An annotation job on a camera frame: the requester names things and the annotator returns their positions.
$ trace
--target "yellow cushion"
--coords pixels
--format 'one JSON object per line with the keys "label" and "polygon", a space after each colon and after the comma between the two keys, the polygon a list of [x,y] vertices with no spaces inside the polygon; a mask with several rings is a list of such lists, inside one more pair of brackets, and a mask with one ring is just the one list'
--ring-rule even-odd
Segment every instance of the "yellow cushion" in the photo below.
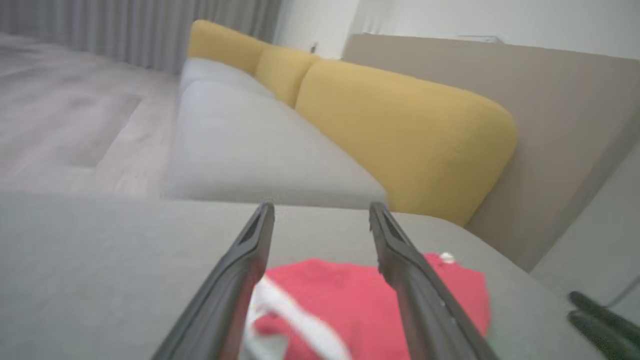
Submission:
{"label": "yellow cushion", "polygon": [[276,99],[290,107],[296,105],[300,83],[320,57],[286,47],[269,46],[260,55],[255,78],[271,90]]}
{"label": "yellow cushion", "polygon": [[335,60],[316,62],[298,113],[385,187],[391,210],[466,224],[513,154],[498,104],[457,88]]}
{"label": "yellow cushion", "polygon": [[219,61],[254,75],[260,54],[268,46],[213,22],[196,20],[191,27],[187,57]]}

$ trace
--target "beige panel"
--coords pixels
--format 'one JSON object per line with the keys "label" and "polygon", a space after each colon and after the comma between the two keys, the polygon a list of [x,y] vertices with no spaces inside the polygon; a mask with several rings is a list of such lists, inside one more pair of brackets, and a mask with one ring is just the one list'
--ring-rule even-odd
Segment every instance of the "beige panel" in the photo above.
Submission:
{"label": "beige panel", "polygon": [[636,60],[504,44],[353,35],[344,60],[464,88],[516,119],[516,154],[467,225],[531,270],[639,133]]}

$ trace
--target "curtain fold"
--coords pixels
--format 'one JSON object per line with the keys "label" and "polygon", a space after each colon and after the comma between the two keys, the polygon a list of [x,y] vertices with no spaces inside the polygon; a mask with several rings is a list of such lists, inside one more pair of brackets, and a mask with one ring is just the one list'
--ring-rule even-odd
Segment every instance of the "curtain fold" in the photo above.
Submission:
{"label": "curtain fold", "polygon": [[191,23],[272,42],[281,0],[0,0],[0,31],[178,74]]}

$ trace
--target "floor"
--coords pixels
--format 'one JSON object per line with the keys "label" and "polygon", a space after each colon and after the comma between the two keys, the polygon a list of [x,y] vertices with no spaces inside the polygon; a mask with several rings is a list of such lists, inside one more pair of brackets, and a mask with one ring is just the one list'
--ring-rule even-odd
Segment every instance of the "floor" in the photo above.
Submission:
{"label": "floor", "polygon": [[177,83],[0,34],[0,190],[158,197]]}

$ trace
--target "cloth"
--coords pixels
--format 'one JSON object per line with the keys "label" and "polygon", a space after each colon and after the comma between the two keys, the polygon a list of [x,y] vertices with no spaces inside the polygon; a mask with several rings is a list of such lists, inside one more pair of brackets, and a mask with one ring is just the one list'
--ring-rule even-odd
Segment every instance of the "cloth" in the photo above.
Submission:
{"label": "cloth", "polygon": [[[482,335],[490,323],[484,274],[427,254]],[[247,332],[289,339],[285,359],[409,359],[395,291],[376,268],[311,259],[270,269],[258,283]]]}

